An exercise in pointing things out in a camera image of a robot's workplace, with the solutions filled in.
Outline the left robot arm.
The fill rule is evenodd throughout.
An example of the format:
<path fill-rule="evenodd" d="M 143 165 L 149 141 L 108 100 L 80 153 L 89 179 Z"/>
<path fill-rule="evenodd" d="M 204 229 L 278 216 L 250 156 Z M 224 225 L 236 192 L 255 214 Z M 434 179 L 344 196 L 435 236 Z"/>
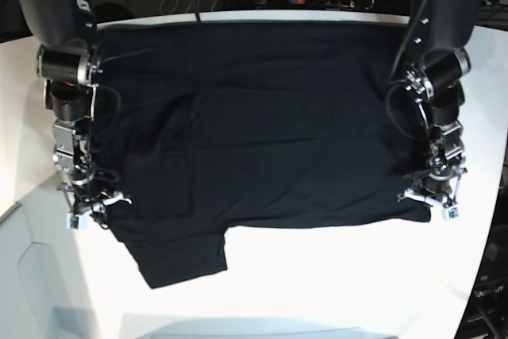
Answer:
<path fill-rule="evenodd" d="M 416 172 L 398 200 L 411 199 L 440 210 L 444 219 L 459 214 L 457 194 L 463 175 L 464 93 L 460 80 L 470 72 L 465 49 L 482 0 L 410 0 L 410 18 L 395 55 L 392 74 L 403 77 L 420 115 L 427 145 L 425 168 Z"/>

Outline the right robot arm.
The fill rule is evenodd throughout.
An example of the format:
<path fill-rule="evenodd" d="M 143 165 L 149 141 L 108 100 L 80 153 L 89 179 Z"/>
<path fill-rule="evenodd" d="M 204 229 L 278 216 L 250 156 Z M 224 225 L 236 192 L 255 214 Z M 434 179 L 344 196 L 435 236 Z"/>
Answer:
<path fill-rule="evenodd" d="M 109 207 L 131 200 L 115 189 L 116 171 L 100 168 L 92 158 L 101 72 L 96 17 L 88 0 L 18 1 L 29 31 L 40 42 L 37 74 L 45 81 L 45 106 L 56 118 L 52 160 L 69 206 L 67 227 L 78 229 L 86 217 L 106 227 Z"/>

